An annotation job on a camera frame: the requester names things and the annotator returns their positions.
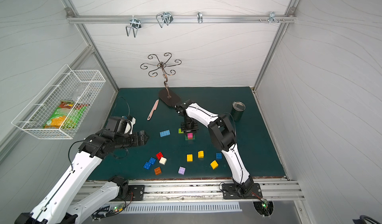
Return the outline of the purple lego brick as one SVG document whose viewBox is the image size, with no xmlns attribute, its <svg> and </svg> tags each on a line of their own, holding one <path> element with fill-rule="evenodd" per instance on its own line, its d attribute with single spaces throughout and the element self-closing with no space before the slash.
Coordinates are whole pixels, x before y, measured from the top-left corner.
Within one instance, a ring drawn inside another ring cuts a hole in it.
<svg viewBox="0 0 382 224">
<path fill-rule="evenodd" d="M 181 175 L 184 175 L 185 171 L 186 171 L 185 167 L 179 167 L 178 173 Z"/>
</svg>

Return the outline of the orange lego brick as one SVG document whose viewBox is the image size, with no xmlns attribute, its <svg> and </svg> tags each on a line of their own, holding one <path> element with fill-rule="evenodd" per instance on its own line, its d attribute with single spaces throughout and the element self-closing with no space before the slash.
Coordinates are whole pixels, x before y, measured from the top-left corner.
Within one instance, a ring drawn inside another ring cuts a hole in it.
<svg viewBox="0 0 382 224">
<path fill-rule="evenodd" d="M 157 167 L 154 169 L 155 175 L 160 175 L 162 173 L 162 170 L 160 167 Z"/>
</svg>

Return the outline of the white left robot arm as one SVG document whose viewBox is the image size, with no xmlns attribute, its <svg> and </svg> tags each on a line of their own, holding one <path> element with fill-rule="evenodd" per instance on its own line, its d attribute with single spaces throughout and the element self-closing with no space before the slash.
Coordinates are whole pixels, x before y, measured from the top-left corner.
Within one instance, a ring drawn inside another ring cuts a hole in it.
<svg viewBox="0 0 382 224">
<path fill-rule="evenodd" d="M 71 158 L 70 166 L 47 194 L 29 213 L 21 213 L 16 224 L 81 224 L 91 215 L 98 215 L 98 209 L 116 198 L 123 201 L 121 208 L 112 211 L 117 214 L 133 201 L 134 192 L 128 180 L 111 177 L 97 191 L 81 201 L 73 200 L 90 174 L 117 149 L 140 147 L 149 136 L 143 130 L 133 132 L 135 118 L 112 116 L 105 128 L 80 141 L 79 151 Z"/>
</svg>

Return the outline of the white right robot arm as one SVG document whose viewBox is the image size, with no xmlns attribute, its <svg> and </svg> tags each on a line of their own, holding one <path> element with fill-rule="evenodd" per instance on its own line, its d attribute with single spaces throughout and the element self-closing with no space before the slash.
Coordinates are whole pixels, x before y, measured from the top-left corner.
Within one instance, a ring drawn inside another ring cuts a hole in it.
<svg viewBox="0 0 382 224">
<path fill-rule="evenodd" d="M 239 199 L 257 198 L 262 200 L 262 194 L 256 193 L 261 189 L 255 187 L 253 178 L 241 159 L 236 129 L 228 115 L 209 112 L 191 100 L 176 104 L 174 109 L 184 117 L 181 131 L 185 134 L 195 133 L 198 130 L 196 121 L 208 128 L 212 144 L 221 151 L 231 170 L 234 195 Z"/>
</svg>

